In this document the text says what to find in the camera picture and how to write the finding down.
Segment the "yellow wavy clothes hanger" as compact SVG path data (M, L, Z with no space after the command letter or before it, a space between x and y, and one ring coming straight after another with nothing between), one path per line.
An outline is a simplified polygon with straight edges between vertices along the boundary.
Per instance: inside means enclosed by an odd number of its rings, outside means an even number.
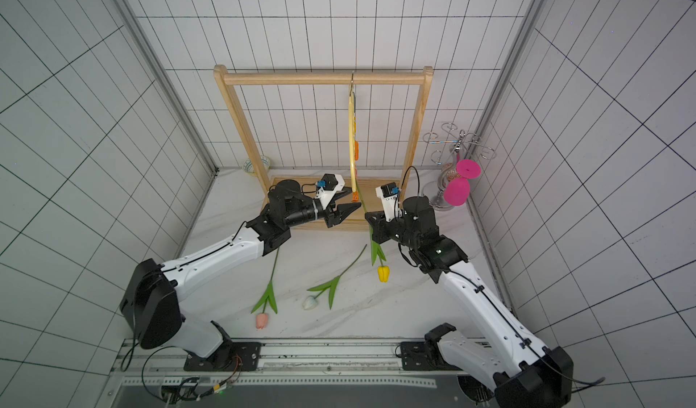
M357 203L358 197L356 195L355 184L357 183L357 171L356 171L356 161L353 159L353 142L356 141L356 115L355 115L355 82L351 78L351 84L349 87L349 101L348 101L348 136L349 136L349 168L351 175L351 189L353 194L353 202Z

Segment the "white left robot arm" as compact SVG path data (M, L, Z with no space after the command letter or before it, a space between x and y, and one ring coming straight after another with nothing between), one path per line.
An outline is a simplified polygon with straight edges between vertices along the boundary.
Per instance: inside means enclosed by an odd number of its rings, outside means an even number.
M279 249L295 226L341 224L362 206L340 203L350 195L339 174L326 174L314 195L303 192L299 182L284 180L269 190L260 214L230 237L173 261L139 263L120 304L134 341L143 349L174 346L200 358L216 355L227 336L213 322L184 312L182 302L213 279Z

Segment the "white tulip flower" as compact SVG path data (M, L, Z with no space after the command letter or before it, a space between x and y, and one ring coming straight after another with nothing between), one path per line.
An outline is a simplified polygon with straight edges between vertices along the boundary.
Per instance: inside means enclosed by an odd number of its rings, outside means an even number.
M307 291L311 292L311 295L309 295L304 300L302 304L302 309L305 311L315 309L319 305L319 299L320 297L322 297L322 295L326 295L328 307L332 309L335 303L336 292L338 290L338 286L343 275L346 274L346 272L348 272L349 270L351 270L351 268L353 268L353 266L355 266L355 264L362 259L362 256L364 255L366 249L367 246L363 246L362 250L359 252L357 257L353 259L353 261L346 268L344 268L338 275L324 283L321 283L312 288L308 288Z

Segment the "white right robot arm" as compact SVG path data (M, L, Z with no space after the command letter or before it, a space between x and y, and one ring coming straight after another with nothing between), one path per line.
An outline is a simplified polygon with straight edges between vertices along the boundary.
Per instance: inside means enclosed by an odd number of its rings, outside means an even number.
M399 203L396 183L376 188L382 210L366 213L373 240L406 247L411 261L460 305L489 343L484 349L450 324L428 333L431 361L453 366L483 384L501 407L563 407L570 403L574 363L550 349L489 293L459 245L440 233L429 200Z

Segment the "pink tulip flower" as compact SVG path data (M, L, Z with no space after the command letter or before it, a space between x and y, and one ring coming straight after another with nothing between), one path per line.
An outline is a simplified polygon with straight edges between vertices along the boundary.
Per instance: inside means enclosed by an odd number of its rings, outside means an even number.
M275 293L274 279L277 272L277 263L279 258L279 251L275 252L273 267L271 274L266 284L266 288L261 298L257 301L255 306L252 308L251 313L255 315L255 327L257 330L265 329L268 326L270 315L268 310L271 310L274 314L278 313L277 299Z

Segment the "yellow tulip flower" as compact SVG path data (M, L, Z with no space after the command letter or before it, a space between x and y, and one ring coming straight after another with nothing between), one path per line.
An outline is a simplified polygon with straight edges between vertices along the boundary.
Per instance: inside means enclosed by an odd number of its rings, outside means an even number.
M360 189L359 183L355 184L355 190L356 190L356 195L358 197L358 200L360 201L362 205L362 211L364 214L368 212L366 203L364 201L363 194ZM374 265L375 263L379 263L378 266L378 277L379 281L382 283L387 283L390 277L390 268L385 264L386 263L386 257L384 255L384 250L382 249L382 246L377 243L376 241L373 240L373 228L370 228L370 248L371 248L371 262Z

